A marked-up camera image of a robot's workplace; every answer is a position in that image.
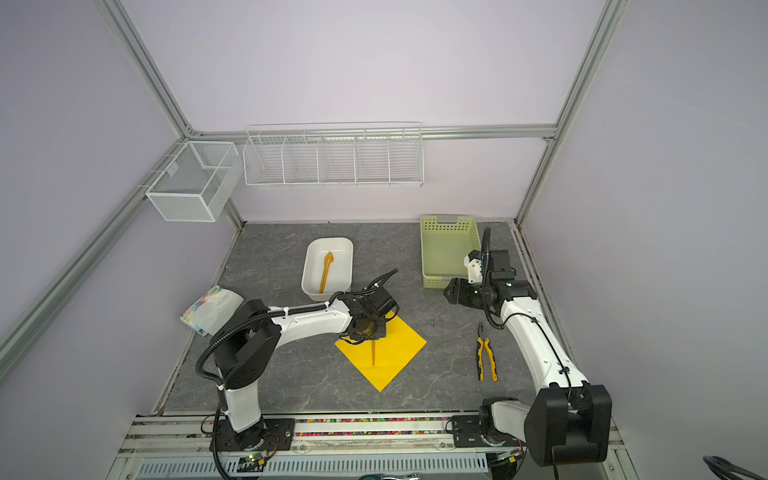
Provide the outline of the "white oval plastic tub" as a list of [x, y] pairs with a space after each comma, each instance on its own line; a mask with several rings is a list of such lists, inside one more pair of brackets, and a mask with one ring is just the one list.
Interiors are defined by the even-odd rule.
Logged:
[[302, 291], [313, 301], [323, 302], [351, 289], [354, 245], [345, 237], [320, 238], [307, 247], [302, 273]]

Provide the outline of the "yellow paper napkin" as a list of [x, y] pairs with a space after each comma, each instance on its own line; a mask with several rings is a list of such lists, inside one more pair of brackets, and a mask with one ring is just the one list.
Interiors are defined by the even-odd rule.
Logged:
[[338, 340], [335, 345], [368, 382], [382, 392], [419, 354], [427, 341], [399, 316], [389, 321], [386, 336], [376, 340], [376, 366], [371, 367], [369, 341], [352, 345]]

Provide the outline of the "orange plastic fork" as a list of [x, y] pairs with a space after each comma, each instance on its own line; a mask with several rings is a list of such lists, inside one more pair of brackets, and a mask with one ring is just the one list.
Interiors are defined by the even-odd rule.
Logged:
[[331, 251], [329, 251], [323, 259], [323, 270], [322, 270], [320, 286], [318, 290], [319, 294], [324, 294], [326, 291], [327, 278], [329, 275], [330, 267], [333, 262], [334, 262], [334, 255]]

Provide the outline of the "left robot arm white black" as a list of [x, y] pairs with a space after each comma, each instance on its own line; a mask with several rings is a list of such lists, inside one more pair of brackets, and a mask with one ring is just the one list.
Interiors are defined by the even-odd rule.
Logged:
[[330, 334], [353, 346], [384, 338], [399, 313], [385, 289], [397, 272], [386, 272], [359, 291], [337, 291], [321, 303], [268, 307], [254, 299], [239, 307], [195, 363], [196, 375], [215, 385], [218, 409], [230, 428], [242, 433], [262, 427], [258, 381], [280, 347]]

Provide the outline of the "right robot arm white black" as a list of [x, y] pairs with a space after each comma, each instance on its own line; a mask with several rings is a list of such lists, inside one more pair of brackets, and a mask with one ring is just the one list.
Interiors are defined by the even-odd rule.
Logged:
[[612, 399], [591, 383], [556, 338], [531, 283], [517, 278], [506, 250], [491, 247], [491, 230], [464, 259], [467, 275], [443, 294], [483, 312], [484, 324], [510, 333], [531, 373], [536, 396], [487, 398], [479, 409], [481, 438], [493, 446], [519, 441], [539, 466], [600, 463], [609, 449]]

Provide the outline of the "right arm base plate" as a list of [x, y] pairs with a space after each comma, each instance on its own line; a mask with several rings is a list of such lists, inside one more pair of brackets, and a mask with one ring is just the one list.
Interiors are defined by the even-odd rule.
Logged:
[[522, 440], [512, 435], [492, 431], [478, 414], [454, 415], [446, 421], [445, 429], [452, 436], [453, 444], [457, 448], [506, 448], [524, 445]]

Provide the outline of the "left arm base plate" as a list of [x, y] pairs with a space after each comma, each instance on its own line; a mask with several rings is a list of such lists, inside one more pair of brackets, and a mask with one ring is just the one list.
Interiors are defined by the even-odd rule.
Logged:
[[290, 417], [263, 418], [254, 426], [235, 432], [222, 417], [212, 437], [219, 452], [286, 451], [291, 448], [296, 421]]

